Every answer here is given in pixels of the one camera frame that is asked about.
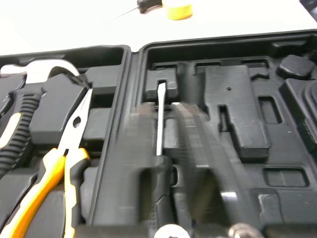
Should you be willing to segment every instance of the screwdriver handle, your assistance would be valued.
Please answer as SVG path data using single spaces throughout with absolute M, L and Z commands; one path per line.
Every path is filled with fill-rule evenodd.
M 38 108 L 42 91 L 26 84 L 16 93 L 13 115 L 0 138 L 0 178 L 22 164 L 30 151 L 29 125 Z
M 172 162 L 163 155 L 155 156 L 154 159 L 157 166 L 155 168 L 156 177 L 153 179 L 155 189 L 152 192 L 152 214 L 149 223 L 154 229 L 159 229 L 167 224 L 175 223 L 170 203 Z
M 40 162 L 38 178 L 35 185 L 22 199 L 12 220 L 1 232 L 0 238 L 24 237 L 34 215 L 49 192 L 63 176 L 65 157 L 57 149 L 48 152 Z
M 140 13 L 145 13 L 152 6 L 162 5 L 162 0 L 137 0 Z
M 90 158 L 84 148 L 69 150 L 65 159 L 65 235 L 73 238 L 75 228 L 81 223 L 80 185 L 84 180 L 84 171 L 89 166 Z

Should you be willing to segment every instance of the screwdriver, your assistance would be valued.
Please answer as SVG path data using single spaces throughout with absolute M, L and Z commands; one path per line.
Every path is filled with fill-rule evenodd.
M 163 129 L 164 129 L 164 105 L 165 105 L 166 83 L 158 85 L 158 136 L 157 156 L 163 151 Z
M 145 13 L 149 8 L 153 6 L 162 6 L 162 0 L 137 0 L 137 7 L 121 14 L 120 16 L 115 17 L 113 20 L 124 16 L 125 14 L 128 14 L 129 12 L 134 11 L 135 9 L 139 9 L 140 13 L 143 14 Z
M 170 198 L 169 198 L 169 183 L 172 172 L 171 160 L 163 155 L 163 132 L 164 132 L 164 105 L 166 95 L 166 83 L 158 85 L 158 127 L 157 127 L 157 148 L 155 160 L 155 188 L 152 191 L 152 218 L 155 222 L 150 222 L 152 228 L 159 229 L 160 227 L 174 223 Z

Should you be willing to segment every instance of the yellow and black grip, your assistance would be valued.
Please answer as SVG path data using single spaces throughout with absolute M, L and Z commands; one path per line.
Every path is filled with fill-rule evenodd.
M 49 192 L 58 184 L 64 174 L 65 157 L 52 149 L 41 160 L 38 178 L 10 217 L 0 238 L 24 237 L 34 215 Z
M 65 159 L 65 236 L 73 238 L 75 228 L 82 222 L 80 210 L 80 185 L 84 171 L 90 164 L 88 152 L 84 148 L 69 150 Z
M 0 138 L 0 178 L 23 164 L 30 151 L 30 131 L 34 111 L 42 96 L 38 84 L 26 84 L 16 93 L 13 115 Z

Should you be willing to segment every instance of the black rubber grip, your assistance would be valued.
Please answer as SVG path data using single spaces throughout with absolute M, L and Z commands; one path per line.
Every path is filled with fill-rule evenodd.
M 80 205 L 80 186 L 84 181 L 84 171 L 90 165 L 90 161 L 87 159 L 83 159 L 75 164 L 70 169 L 70 183 L 76 189 L 76 205 L 72 208 L 71 214 L 71 226 L 73 228 L 77 227 L 80 223 L 83 222 L 81 216 L 81 205 Z
M 162 0 L 137 0 L 140 13 L 145 13 L 149 8 L 153 6 L 162 5 Z
M 31 146 L 29 125 L 42 96 L 41 90 L 36 88 L 26 85 L 16 94 L 13 115 L 21 113 L 21 117 L 9 142 L 0 149 L 0 178 L 22 165 L 29 154 Z
M 164 225 L 175 223 L 170 200 L 170 176 L 172 172 L 171 160 L 166 156 L 155 156 L 155 178 L 151 213 L 144 223 L 149 228 L 159 229 Z

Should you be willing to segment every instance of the yellow tape roll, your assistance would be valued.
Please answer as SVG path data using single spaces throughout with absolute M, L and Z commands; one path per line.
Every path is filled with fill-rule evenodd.
M 182 20 L 193 15 L 192 4 L 188 0 L 162 0 L 171 20 Z

